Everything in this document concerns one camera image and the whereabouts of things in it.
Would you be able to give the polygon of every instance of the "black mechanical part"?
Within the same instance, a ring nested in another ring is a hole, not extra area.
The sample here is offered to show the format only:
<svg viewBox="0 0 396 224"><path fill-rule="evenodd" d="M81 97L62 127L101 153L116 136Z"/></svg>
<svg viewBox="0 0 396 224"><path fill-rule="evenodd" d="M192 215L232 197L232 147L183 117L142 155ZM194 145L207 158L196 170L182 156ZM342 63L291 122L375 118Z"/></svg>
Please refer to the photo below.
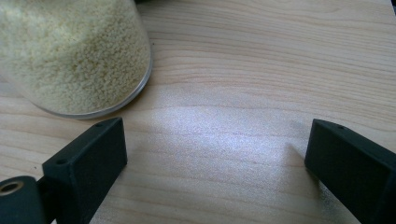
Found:
<svg viewBox="0 0 396 224"><path fill-rule="evenodd" d="M39 181L0 183L0 222L87 224L126 163L122 119L99 122L44 162Z"/></svg>
<svg viewBox="0 0 396 224"><path fill-rule="evenodd" d="M396 223L393 152L344 126L314 119L305 166L361 223Z"/></svg>

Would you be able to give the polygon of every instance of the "glass jar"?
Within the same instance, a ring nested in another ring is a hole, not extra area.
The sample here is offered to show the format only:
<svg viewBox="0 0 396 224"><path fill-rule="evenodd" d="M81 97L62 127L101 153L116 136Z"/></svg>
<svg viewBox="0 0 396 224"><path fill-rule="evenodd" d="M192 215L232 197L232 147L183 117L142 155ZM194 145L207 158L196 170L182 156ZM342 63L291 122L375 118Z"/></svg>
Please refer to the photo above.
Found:
<svg viewBox="0 0 396 224"><path fill-rule="evenodd" d="M151 70L132 0L1 0L0 71L61 117L91 119L128 104Z"/></svg>

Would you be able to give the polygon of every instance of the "screw hole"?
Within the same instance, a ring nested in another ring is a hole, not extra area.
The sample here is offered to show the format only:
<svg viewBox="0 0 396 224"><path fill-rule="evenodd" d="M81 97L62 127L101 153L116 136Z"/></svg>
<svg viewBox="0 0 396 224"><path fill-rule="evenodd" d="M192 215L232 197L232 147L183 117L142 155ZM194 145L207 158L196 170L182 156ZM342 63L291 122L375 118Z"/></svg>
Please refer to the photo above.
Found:
<svg viewBox="0 0 396 224"><path fill-rule="evenodd" d="M14 181L5 184L4 186L0 186L0 196L6 196L8 194L11 194L18 189L21 189L23 186L23 182L21 181Z"/></svg>
<svg viewBox="0 0 396 224"><path fill-rule="evenodd" d="M57 160L57 161L56 161L56 164L57 164L57 165L63 165L63 164L65 164L65 163L67 163L67 159L61 159L61 160Z"/></svg>

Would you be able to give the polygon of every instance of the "beige granules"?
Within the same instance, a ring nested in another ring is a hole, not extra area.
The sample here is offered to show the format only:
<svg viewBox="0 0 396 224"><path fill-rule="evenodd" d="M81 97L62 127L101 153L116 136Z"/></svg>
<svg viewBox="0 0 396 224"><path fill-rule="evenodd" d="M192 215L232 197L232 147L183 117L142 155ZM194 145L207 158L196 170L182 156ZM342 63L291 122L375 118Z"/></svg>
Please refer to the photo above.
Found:
<svg viewBox="0 0 396 224"><path fill-rule="evenodd" d="M22 94L73 115L124 101L149 68L132 0L2 0L0 66Z"/></svg>

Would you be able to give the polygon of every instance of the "wooden table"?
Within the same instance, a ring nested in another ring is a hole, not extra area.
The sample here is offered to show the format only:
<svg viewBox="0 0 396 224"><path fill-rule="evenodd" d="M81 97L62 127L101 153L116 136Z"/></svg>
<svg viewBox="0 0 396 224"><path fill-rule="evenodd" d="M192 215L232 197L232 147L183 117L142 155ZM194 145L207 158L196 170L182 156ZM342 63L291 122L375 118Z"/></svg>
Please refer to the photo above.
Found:
<svg viewBox="0 0 396 224"><path fill-rule="evenodd" d="M123 117L129 164L92 223L359 223L304 168L312 119L396 152L390 0L151 0L154 67L105 118L54 117L0 79L0 180Z"/></svg>

